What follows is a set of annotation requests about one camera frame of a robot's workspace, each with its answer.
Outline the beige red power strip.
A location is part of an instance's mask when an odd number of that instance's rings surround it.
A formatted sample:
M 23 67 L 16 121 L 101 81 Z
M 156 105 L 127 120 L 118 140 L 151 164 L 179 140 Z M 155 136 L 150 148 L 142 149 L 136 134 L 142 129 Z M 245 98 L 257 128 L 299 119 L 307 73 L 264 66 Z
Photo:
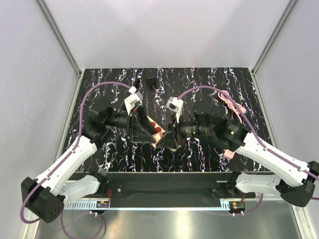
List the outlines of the beige red power strip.
M 148 117 L 149 121 L 151 122 L 152 126 L 155 128 L 155 130 L 158 132 L 162 132 L 163 134 L 165 133 L 165 130 L 157 124 L 152 118 Z

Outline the pink square plug adapter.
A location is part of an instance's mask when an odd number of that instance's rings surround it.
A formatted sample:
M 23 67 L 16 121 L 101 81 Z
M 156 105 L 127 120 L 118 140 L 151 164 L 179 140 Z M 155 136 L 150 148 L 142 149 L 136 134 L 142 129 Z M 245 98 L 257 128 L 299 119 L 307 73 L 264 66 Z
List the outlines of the pink square plug adapter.
M 155 140 L 155 143 L 152 143 L 152 146 L 153 146 L 154 148 L 156 148 L 157 143 L 158 143 L 158 142 L 161 140 L 161 138 L 163 137 L 163 133 L 162 133 L 162 132 L 158 132 L 158 133 L 152 135 L 152 137 L 153 137 L 154 140 Z

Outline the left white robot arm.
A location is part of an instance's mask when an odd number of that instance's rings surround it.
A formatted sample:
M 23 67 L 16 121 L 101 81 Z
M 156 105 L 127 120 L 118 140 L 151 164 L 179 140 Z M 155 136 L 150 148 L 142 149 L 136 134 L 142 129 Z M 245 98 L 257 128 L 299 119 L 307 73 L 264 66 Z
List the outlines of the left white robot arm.
M 21 184 L 24 209 L 29 209 L 46 223 L 53 222 L 64 207 L 84 196 L 103 197 L 110 192 L 104 170 L 93 171 L 71 184 L 67 180 L 79 166 L 95 154 L 113 136 L 112 128 L 127 131 L 133 143 L 156 144 L 162 128 L 154 122 L 143 106 L 130 111 L 116 111 L 112 107 L 91 108 L 90 120 L 64 154 L 35 179 L 25 178 Z

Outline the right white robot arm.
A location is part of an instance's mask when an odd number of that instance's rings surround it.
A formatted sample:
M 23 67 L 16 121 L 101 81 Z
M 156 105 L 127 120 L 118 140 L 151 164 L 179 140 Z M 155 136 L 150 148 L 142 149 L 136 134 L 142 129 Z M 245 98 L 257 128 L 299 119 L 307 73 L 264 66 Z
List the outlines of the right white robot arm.
M 263 141 L 244 124 L 223 119 L 215 113 L 215 106 L 204 111 L 193 110 L 194 118 L 182 117 L 182 106 L 167 103 L 175 115 L 157 147 L 176 150 L 183 141 L 197 138 L 224 150 L 246 156 L 263 165 L 271 175 L 233 173 L 225 190 L 231 197 L 243 193 L 279 195 L 284 201 L 297 207 L 305 207 L 313 199 L 315 181 L 319 178 L 319 164 L 295 159 Z

